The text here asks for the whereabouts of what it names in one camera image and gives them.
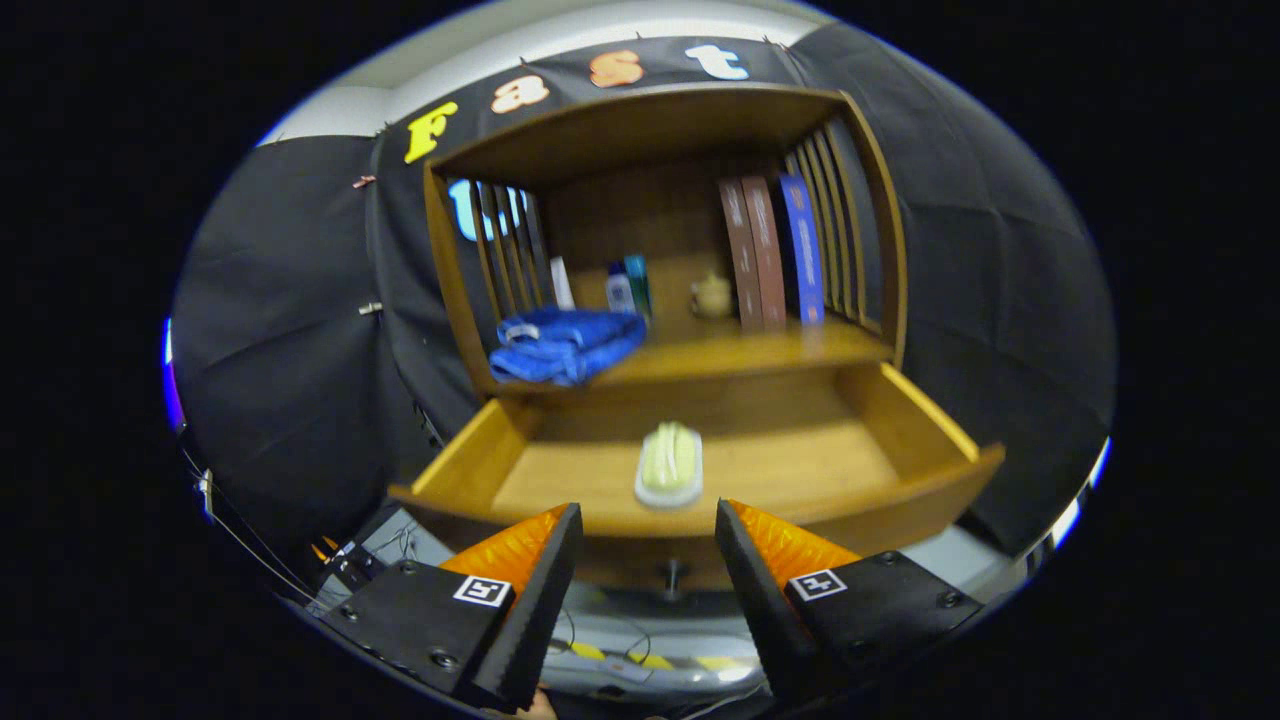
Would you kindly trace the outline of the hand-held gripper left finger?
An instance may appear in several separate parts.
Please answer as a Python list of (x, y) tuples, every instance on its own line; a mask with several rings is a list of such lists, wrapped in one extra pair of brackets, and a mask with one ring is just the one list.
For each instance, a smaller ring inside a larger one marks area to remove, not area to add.
[(562, 503), (443, 564), (387, 565), (319, 621), (406, 682), (512, 714), (534, 701), (582, 538), (580, 506)]

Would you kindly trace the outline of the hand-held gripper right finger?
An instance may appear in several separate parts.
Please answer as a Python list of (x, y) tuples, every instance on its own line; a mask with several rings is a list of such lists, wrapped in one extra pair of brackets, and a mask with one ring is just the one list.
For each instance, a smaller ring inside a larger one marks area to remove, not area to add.
[(788, 706), (883, 682), (983, 610), (899, 551), (861, 556), (737, 500), (717, 503), (714, 538), (771, 693)]

